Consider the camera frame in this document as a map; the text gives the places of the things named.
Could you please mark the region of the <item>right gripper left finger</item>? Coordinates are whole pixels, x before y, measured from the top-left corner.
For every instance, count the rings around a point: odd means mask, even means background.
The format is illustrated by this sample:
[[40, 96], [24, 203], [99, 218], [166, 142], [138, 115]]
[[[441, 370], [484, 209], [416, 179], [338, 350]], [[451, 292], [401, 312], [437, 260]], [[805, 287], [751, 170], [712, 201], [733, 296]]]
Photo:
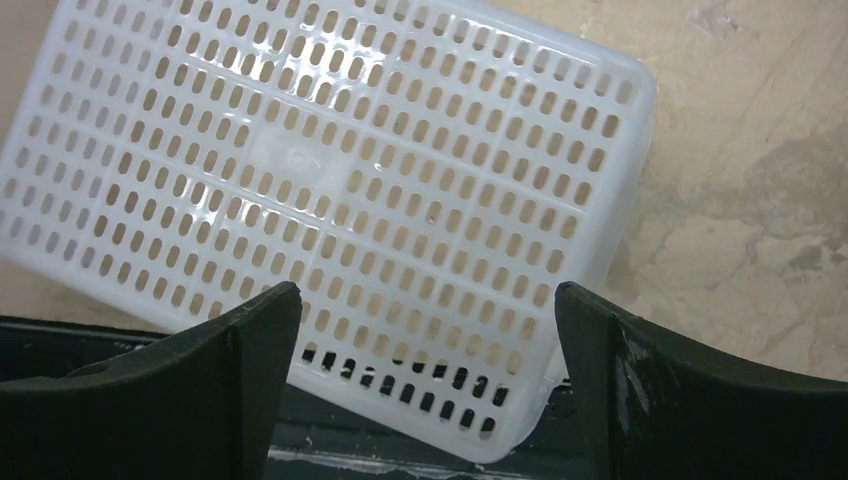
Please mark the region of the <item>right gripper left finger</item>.
[[5, 479], [260, 479], [302, 314], [282, 282], [169, 336], [1, 320]]

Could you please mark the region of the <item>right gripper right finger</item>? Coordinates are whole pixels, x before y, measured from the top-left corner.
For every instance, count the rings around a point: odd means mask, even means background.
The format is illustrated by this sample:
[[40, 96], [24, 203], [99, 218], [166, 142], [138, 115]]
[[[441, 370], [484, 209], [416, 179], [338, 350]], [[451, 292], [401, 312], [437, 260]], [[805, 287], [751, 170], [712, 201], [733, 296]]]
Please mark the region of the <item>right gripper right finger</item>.
[[843, 479], [847, 386], [762, 365], [574, 282], [554, 310], [599, 479]]

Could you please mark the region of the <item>white plastic tray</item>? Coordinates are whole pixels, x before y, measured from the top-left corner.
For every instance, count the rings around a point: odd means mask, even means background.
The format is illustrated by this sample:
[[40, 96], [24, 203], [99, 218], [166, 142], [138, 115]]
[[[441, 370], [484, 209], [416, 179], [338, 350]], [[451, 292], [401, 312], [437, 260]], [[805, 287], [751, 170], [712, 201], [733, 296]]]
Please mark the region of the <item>white plastic tray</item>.
[[566, 377], [651, 144], [638, 60], [480, 1], [62, 1], [1, 253], [178, 330], [289, 280], [291, 385], [465, 460]]

